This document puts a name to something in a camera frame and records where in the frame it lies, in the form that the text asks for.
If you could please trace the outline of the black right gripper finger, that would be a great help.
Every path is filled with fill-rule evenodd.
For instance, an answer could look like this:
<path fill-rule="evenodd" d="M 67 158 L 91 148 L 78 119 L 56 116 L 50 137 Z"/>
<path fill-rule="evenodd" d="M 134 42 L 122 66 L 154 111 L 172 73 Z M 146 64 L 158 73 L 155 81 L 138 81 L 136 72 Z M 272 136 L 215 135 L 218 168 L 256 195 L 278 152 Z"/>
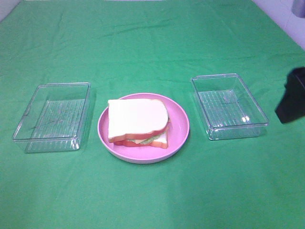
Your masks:
<path fill-rule="evenodd" d="M 285 93 L 275 113 L 282 124 L 305 115 L 305 68 L 294 68 L 286 78 Z"/>

